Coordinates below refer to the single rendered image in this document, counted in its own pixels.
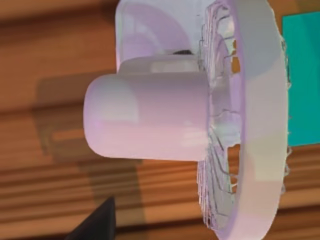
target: desk fan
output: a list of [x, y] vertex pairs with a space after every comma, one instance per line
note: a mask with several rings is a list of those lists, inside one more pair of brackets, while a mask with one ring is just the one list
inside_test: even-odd
[[[85, 95], [90, 148], [198, 161], [207, 227], [221, 240], [262, 239], [288, 173], [287, 58], [267, 0], [121, 0], [116, 62], [117, 74]], [[237, 175], [228, 164], [236, 144]]]

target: electric fan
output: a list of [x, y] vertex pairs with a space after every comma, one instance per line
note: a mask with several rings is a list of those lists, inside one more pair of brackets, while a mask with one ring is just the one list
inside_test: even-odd
[[287, 58], [267, 0], [121, 0], [116, 60], [85, 95], [90, 148], [198, 161], [204, 223], [221, 240], [262, 239], [288, 173]]

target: fan stand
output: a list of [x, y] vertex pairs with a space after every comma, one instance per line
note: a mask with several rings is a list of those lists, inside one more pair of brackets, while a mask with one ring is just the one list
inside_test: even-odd
[[[226, 1], [239, 30], [241, 150], [235, 203], [216, 234], [221, 240], [260, 240], [276, 215], [285, 175], [285, 56], [267, 0]], [[84, 131], [93, 151], [113, 158], [205, 158], [209, 86], [197, 64], [205, 9], [213, 2], [120, 1], [118, 74], [99, 77], [85, 96]], [[172, 55], [182, 50], [194, 55]]]

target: teal paper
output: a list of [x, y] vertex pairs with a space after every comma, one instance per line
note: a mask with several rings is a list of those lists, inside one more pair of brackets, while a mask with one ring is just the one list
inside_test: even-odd
[[320, 143], [320, 12], [284, 16], [289, 75], [290, 146]]

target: wooden floor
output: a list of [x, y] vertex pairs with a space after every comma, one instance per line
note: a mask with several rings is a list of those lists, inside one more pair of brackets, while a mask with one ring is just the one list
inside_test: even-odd
[[[281, 16], [319, 0], [270, 0]], [[63, 237], [108, 196], [117, 240], [208, 240], [196, 164], [105, 159], [87, 146], [83, 98], [115, 72], [113, 0], [0, 1], [0, 239]], [[237, 149], [230, 152], [236, 168]], [[294, 149], [267, 240], [320, 240], [320, 145]]]

